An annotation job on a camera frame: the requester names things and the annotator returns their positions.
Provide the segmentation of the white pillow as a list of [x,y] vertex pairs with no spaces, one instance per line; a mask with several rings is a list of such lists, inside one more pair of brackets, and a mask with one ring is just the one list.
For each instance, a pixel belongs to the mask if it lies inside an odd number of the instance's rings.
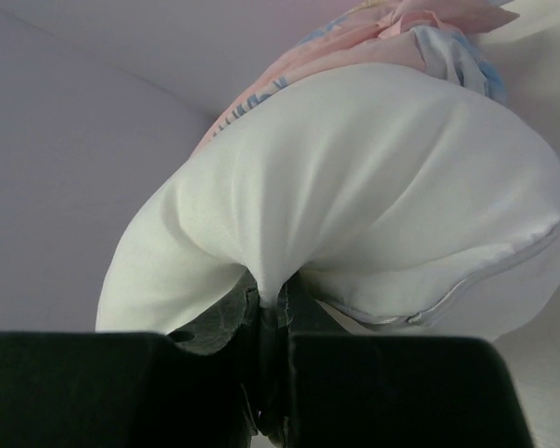
[[413,69],[329,70],[198,149],[141,207],[95,327],[169,333],[295,273],[373,329],[493,341],[560,285],[560,160],[508,108]]

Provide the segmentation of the blue and pink printed pillowcase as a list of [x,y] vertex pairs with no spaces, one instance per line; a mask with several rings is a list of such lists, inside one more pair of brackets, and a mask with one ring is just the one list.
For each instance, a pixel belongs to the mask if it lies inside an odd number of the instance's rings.
[[469,39],[518,17],[488,1],[367,1],[284,53],[232,102],[200,143],[206,145],[280,90],[358,64],[412,68],[503,104],[507,93],[499,73]]

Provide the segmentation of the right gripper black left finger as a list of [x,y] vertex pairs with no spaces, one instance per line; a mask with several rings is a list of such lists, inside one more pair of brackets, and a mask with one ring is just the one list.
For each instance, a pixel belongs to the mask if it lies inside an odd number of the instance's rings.
[[247,447],[258,292],[167,335],[0,332],[0,447]]

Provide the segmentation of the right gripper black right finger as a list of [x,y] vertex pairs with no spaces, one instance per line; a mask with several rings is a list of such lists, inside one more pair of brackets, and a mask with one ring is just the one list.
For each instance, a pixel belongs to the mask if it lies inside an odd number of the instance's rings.
[[529,447],[495,347],[466,337],[355,335],[284,283],[287,433],[292,447]]

